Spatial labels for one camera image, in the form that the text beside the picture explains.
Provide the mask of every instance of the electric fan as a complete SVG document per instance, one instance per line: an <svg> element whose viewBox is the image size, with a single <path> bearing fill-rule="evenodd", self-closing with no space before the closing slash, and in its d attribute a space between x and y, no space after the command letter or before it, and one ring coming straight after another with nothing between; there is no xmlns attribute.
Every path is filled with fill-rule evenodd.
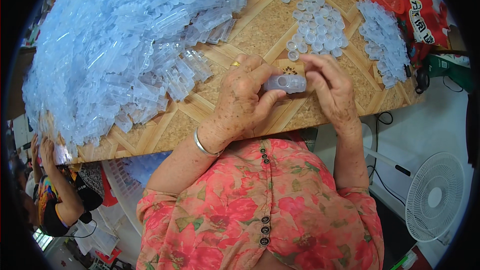
<svg viewBox="0 0 480 270"><path fill-rule="evenodd" d="M364 150L410 176L410 171L393 160L368 147ZM450 153L439 152L423 162L413 177L405 203L405 224L415 240L430 242L447 231L459 211L463 181L462 165Z"/></svg>

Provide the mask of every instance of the bracelet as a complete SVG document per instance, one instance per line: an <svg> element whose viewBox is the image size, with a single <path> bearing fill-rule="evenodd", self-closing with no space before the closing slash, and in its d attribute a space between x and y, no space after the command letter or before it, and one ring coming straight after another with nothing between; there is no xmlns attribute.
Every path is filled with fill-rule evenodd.
<svg viewBox="0 0 480 270"><path fill-rule="evenodd" d="M198 149L200 149L204 154L206 154L207 156L209 157L212 157L212 158L218 158L220 156L220 154L222 154L222 152L225 150L225 149L222 149L221 151L215 153L215 154L212 154L212 153L209 153L207 150L205 150L205 148L200 144L200 141L198 140L198 134L197 134L197 131L198 131L198 127L195 129L195 132L193 133L193 140L195 141L195 144L197 144L197 147Z"/></svg>

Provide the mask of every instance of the pink floral blouse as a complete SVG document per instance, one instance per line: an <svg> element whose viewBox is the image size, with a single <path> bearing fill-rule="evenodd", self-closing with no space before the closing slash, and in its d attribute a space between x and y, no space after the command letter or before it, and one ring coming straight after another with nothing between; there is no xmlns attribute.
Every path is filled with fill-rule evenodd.
<svg viewBox="0 0 480 270"><path fill-rule="evenodd" d="M181 194L145 189L137 269L251 269L264 250L294 269L381 269L368 189L337 190L303 141L232 144Z"/></svg>

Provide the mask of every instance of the green object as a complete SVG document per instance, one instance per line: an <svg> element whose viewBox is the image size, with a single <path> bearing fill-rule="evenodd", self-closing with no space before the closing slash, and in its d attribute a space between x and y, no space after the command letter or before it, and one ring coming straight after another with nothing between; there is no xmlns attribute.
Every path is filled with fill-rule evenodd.
<svg viewBox="0 0 480 270"><path fill-rule="evenodd" d="M428 54L422 60L423 67L428 69L430 78L448 76L457 85L472 93L475 83L472 70L467 67L468 58L454 54Z"/></svg>
<svg viewBox="0 0 480 270"><path fill-rule="evenodd" d="M403 259L401 259L398 263L396 263L393 267L390 268L390 270L395 270L398 267L400 267L409 257L405 255Z"/></svg>

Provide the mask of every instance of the wooden furniture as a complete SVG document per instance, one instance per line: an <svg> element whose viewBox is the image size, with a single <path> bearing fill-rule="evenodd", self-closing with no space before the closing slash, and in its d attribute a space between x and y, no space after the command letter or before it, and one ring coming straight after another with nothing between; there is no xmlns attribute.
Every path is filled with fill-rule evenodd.
<svg viewBox="0 0 480 270"><path fill-rule="evenodd" d="M135 124L127 133L113 126L100 146L78 147L78 158L69 163L99 161L133 155L170 151L183 140L202 119L212 113L222 75L237 54L258 54L285 73L304 75L301 61L291 62L285 49L287 40L297 32L293 10L299 0L283 3L280 0L248 0L247 6L235 17L238 19L228 42L217 45L201 44L195 49L204 52L211 62L213 76L196 84L183 102L171 102L167 111L159 113L145 125ZM417 103L414 82L408 79L385 89L374 61L364 51L366 42L358 32L363 16L355 6L357 0L326 0L340 10L345 21L344 32L350 44L343 49L338 63L354 81L358 114L369 115ZM307 92L292 94L277 102L268 118L242 137L251 138L282 131L301 129L328 123L311 87Z"/></svg>

